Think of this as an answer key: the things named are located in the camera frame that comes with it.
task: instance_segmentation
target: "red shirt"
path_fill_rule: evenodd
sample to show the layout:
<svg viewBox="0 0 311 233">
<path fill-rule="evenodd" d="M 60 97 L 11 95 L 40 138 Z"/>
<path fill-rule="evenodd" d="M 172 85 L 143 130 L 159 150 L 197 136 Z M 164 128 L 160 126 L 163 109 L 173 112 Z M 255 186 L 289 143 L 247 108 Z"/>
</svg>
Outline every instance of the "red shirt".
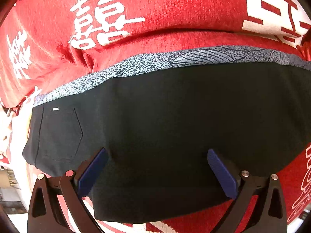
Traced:
<svg viewBox="0 0 311 233">
<path fill-rule="evenodd" d="M 34 86 L 47 93 L 140 53 L 248 45 L 301 55 L 310 25 L 297 0 L 18 0 L 0 28 L 0 97 L 16 106 Z"/>
</svg>

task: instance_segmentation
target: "white printed pattern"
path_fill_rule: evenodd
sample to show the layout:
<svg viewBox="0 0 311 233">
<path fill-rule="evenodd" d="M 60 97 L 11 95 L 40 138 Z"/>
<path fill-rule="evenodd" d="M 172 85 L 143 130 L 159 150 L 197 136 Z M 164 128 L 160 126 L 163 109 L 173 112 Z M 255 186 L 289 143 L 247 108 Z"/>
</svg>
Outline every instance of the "white printed pattern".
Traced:
<svg viewBox="0 0 311 233">
<path fill-rule="evenodd" d="M 309 200 L 311 200 L 311 146 L 306 149 L 306 158 L 308 159 L 307 172 L 301 183 L 302 192 L 299 198 L 293 203 L 293 212 L 288 217 L 288 222 L 296 218 L 299 215 L 298 213 L 306 207 L 310 203 Z"/>
<path fill-rule="evenodd" d="M 306 12 L 299 4 L 297 0 L 291 0 L 296 3 L 298 9 L 291 7 L 291 15 L 289 15 L 289 4 L 284 0 L 246 0 L 248 16 L 260 19 L 263 21 L 263 25 L 245 20 L 242 30 L 250 32 L 256 32 L 262 34 L 262 37 L 273 39 L 276 41 L 282 41 L 285 44 L 293 46 L 301 45 L 302 36 L 307 33 L 307 29 L 302 28 L 300 21 L 311 24 L 311 20 L 308 18 Z M 262 8 L 261 1 L 271 4 L 272 6 L 280 10 L 281 16 L 273 13 L 269 10 Z M 281 30 L 282 27 L 294 30 L 290 22 L 290 16 L 294 21 L 295 32 L 300 37 L 287 34 Z M 293 38 L 295 42 L 290 42 L 284 39 L 284 36 Z"/>
<path fill-rule="evenodd" d="M 24 78 L 30 79 L 30 77 L 24 72 L 24 69 L 28 70 L 28 66 L 32 64 L 30 60 L 30 46 L 27 46 L 27 48 L 24 47 L 26 39 L 27 33 L 25 31 L 23 31 L 23 33 L 18 32 L 18 35 L 12 43 L 10 42 L 9 35 L 7 35 L 9 57 L 13 65 L 14 73 L 18 79 L 22 79 L 22 75 Z"/>
<path fill-rule="evenodd" d="M 77 0 L 77 3 L 70 9 L 70 11 L 72 12 L 78 10 L 76 13 L 76 18 L 74 20 L 76 34 L 73 35 L 68 42 L 71 44 L 72 47 L 76 49 L 88 50 L 88 49 L 95 47 L 96 43 L 94 42 L 92 38 L 89 38 L 90 34 L 93 32 L 100 31 L 97 34 L 96 38 L 100 45 L 105 46 L 105 45 L 108 45 L 109 43 L 112 43 L 123 37 L 130 35 L 130 33 L 126 31 L 121 31 L 125 24 L 138 23 L 138 22 L 145 21 L 145 18 L 143 17 L 126 19 L 125 15 L 120 15 L 114 23 L 109 24 L 106 21 L 108 17 L 121 14 L 125 11 L 124 5 L 120 2 L 116 2 L 113 4 L 107 5 L 105 7 L 95 8 L 94 10 L 95 19 L 97 20 L 98 23 L 101 24 L 101 27 L 93 28 L 93 25 L 92 25 L 93 17 L 91 16 L 91 14 L 86 14 L 90 10 L 90 7 L 89 6 L 82 7 L 82 5 L 84 5 L 84 3 L 86 3 L 87 1 L 89 0 Z M 111 1 L 115 1 L 115 0 L 99 0 L 97 4 L 103 5 Z M 89 27 L 87 28 L 86 31 L 83 31 L 82 28 L 86 26 L 89 26 Z M 117 31 L 110 32 L 111 27 L 115 27 Z M 109 40 L 109 38 L 117 37 L 117 36 L 120 36 L 120 38 Z"/>
<path fill-rule="evenodd" d="M 89 212 L 91 213 L 91 215 L 94 217 L 94 209 L 88 204 L 87 201 L 83 201 L 84 205 L 86 206 L 86 208 L 89 210 Z M 80 233 L 69 209 L 68 209 L 68 217 L 69 217 L 69 222 L 72 225 L 73 229 L 75 230 L 76 233 Z M 109 225 L 110 227 L 117 229 L 119 231 L 122 231 L 124 233 L 154 233 L 153 231 L 148 231 L 146 230 L 146 224 L 142 223 L 142 224 L 133 224 L 133 227 L 124 225 L 122 223 L 115 223 L 115 222 L 103 222 L 106 225 Z M 170 226 L 168 226 L 167 224 L 165 224 L 162 221 L 159 222 L 152 222 L 151 223 L 154 227 L 158 228 L 159 230 L 161 230 L 163 233 L 177 233 L 174 229 L 172 229 Z M 102 228 L 102 230 L 105 233 L 115 233 L 114 231 L 108 229 L 107 227 L 105 227 L 104 225 L 100 224 L 98 222 L 98 225 Z"/>
</svg>

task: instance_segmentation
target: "silver screw head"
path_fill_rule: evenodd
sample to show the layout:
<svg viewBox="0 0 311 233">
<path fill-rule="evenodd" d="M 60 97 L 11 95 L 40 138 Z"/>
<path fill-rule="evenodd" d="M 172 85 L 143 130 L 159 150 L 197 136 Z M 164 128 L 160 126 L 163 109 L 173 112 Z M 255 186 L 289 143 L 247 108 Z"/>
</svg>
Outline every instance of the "silver screw head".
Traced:
<svg viewBox="0 0 311 233">
<path fill-rule="evenodd" d="M 66 172 L 66 176 L 67 177 L 71 177 L 72 175 L 74 175 L 74 173 L 75 172 L 73 170 L 69 170 L 69 171 Z"/>
<path fill-rule="evenodd" d="M 44 178 L 44 174 L 40 173 L 37 178 L 38 178 L 38 180 L 42 180 Z"/>
<path fill-rule="evenodd" d="M 242 176 L 248 177 L 249 176 L 249 172 L 248 171 L 242 171 Z"/>
<path fill-rule="evenodd" d="M 271 178 L 274 179 L 274 180 L 277 180 L 279 177 L 276 174 L 272 174 Z"/>
</svg>

